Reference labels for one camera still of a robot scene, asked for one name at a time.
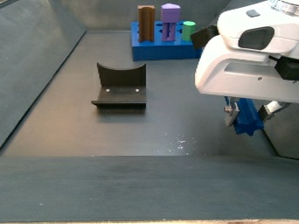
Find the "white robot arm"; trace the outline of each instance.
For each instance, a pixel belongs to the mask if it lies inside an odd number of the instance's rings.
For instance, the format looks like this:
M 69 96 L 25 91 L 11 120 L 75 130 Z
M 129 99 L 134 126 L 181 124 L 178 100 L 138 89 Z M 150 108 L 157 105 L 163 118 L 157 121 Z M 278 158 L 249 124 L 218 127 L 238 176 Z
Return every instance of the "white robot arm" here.
M 238 116 L 237 98 L 276 101 L 264 108 L 266 121 L 299 102 L 299 0 L 269 0 L 226 11 L 218 29 L 201 56 L 197 88 L 233 99 L 228 125 Z

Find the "gray wall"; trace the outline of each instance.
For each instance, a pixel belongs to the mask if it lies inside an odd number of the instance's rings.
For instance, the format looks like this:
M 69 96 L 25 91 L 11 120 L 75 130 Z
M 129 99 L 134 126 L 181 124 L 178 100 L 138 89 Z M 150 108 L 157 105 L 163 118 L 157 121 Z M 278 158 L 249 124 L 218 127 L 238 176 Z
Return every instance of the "gray wall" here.
M 0 146 L 86 32 L 55 0 L 0 8 Z
M 138 20 L 138 5 L 153 4 L 155 17 L 161 20 L 161 7 L 167 0 L 59 0 L 90 30 L 130 30 L 130 24 Z M 218 16 L 230 0 L 173 0 L 182 6 L 182 20 L 192 20 L 198 29 Z
M 266 122 L 266 134 L 276 146 L 281 156 L 299 158 L 299 104 L 280 112 L 277 116 Z

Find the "green cylinder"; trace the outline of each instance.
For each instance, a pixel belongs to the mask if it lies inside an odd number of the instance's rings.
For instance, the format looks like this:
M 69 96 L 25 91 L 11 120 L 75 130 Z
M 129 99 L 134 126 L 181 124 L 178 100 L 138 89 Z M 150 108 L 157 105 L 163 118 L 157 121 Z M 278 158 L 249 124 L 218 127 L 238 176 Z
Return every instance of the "green cylinder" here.
M 192 41 L 192 35 L 196 33 L 196 23 L 193 21 L 185 21 L 182 26 L 182 40 Z

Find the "black holder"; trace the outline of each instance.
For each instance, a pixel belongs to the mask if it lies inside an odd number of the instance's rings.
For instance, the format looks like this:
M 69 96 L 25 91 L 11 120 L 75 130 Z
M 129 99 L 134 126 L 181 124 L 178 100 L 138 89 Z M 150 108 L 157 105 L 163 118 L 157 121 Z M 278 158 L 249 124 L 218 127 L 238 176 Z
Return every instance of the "black holder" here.
M 106 109 L 146 108 L 146 64 L 133 69 L 114 69 L 98 63 L 102 88 L 91 103 Z
M 276 64 L 276 70 L 288 81 L 299 81 L 299 59 L 282 56 Z
M 196 49 L 205 47 L 210 40 L 221 35 L 217 25 L 210 25 L 192 35 L 192 42 Z

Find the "black curved holder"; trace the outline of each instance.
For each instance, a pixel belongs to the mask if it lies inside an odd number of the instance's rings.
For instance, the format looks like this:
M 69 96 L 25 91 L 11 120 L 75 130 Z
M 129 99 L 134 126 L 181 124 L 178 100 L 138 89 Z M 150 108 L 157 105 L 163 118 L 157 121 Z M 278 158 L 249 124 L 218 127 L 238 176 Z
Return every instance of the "black curved holder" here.
M 98 100 L 91 103 L 99 108 L 146 108 L 146 64 L 133 69 L 114 69 L 98 63 L 102 88 Z

